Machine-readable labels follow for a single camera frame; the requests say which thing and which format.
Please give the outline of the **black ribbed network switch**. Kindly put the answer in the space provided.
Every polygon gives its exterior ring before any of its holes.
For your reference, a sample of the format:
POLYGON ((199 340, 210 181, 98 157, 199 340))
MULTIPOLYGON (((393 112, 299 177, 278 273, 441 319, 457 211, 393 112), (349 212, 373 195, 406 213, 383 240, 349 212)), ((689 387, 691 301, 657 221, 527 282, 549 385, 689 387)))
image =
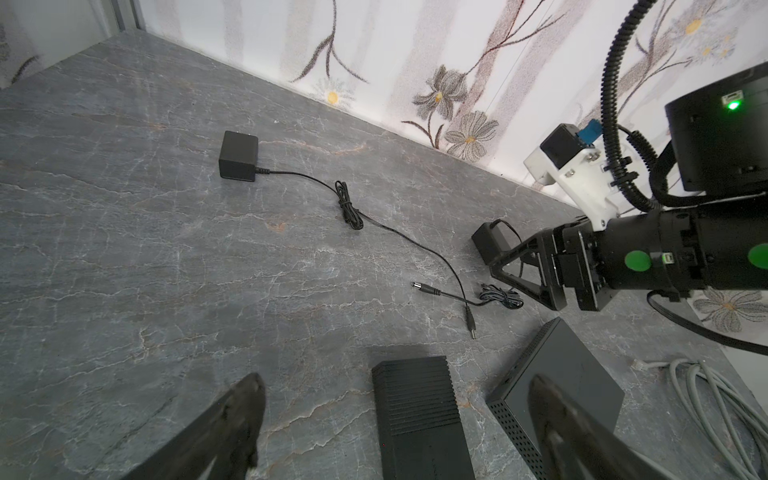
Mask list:
POLYGON ((475 477, 444 356, 382 361, 372 380, 385 479, 475 477))

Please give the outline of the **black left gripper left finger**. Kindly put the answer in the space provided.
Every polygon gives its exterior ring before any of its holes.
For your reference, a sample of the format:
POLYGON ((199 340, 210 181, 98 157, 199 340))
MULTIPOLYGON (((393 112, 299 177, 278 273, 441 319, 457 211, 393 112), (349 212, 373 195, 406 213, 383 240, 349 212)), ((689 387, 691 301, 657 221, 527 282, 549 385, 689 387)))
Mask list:
POLYGON ((244 479, 258 465, 266 386, 252 372, 233 385, 127 479, 244 479))

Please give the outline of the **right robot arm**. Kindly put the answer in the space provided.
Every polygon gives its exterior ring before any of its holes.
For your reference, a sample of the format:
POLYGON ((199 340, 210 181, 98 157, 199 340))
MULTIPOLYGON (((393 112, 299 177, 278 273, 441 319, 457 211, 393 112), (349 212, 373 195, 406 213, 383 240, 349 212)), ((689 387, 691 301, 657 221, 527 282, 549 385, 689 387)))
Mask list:
POLYGON ((526 159, 557 184, 583 218, 509 244, 498 221, 473 242, 493 278, 545 307, 575 292, 584 311, 621 290, 656 290, 671 300, 694 290, 767 286, 767 68, 758 65, 689 93, 666 108, 671 140, 646 163, 661 208, 622 217, 611 174, 594 145, 597 121, 561 124, 526 159))

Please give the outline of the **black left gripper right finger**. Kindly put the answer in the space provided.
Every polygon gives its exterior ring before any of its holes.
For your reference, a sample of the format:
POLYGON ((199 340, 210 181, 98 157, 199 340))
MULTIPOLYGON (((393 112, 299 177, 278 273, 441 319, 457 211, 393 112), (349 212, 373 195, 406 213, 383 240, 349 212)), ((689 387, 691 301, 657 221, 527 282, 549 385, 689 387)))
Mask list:
POLYGON ((552 380, 535 375, 527 397, 549 479, 672 479, 597 422, 552 380))

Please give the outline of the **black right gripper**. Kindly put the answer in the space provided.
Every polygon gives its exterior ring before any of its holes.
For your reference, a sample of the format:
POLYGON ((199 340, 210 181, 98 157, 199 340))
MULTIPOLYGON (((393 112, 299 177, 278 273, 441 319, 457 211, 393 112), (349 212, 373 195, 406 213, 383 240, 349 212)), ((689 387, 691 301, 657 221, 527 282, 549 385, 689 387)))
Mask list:
POLYGON ((491 239, 491 276, 550 310, 567 306, 564 287, 574 290, 583 311, 601 311, 615 296, 599 272, 597 240, 588 220, 541 230, 516 246, 501 227, 491 229, 491 239))

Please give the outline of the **black power adapter with cable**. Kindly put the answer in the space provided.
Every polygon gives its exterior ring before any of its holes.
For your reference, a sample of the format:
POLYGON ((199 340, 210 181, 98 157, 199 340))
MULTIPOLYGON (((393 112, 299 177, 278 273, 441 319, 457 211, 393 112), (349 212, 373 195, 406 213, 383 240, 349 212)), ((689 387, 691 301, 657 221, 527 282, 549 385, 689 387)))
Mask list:
POLYGON ((336 197, 337 204, 342 213, 343 221, 354 231, 361 231, 367 223, 393 233, 406 242, 414 245, 415 247, 434 255, 449 269, 452 276, 456 280, 460 294, 454 295, 453 299, 462 303, 464 309, 464 319, 466 328, 473 340, 477 339, 477 326, 476 320, 471 310, 470 302, 466 295, 464 285, 456 271, 448 259, 436 250, 425 246, 415 239, 409 237, 405 233, 387 226, 373 217, 363 213, 352 202, 349 187, 346 182, 336 180, 333 185, 315 178, 311 175, 286 170, 274 170, 263 168, 257 165, 259 152, 259 139, 254 135, 225 131, 223 134, 222 144, 220 148, 218 158, 219 175, 226 180, 240 181, 240 182, 255 182, 256 177, 259 175, 277 175, 277 176, 291 176, 303 178, 322 187, 330 190, 336 197))

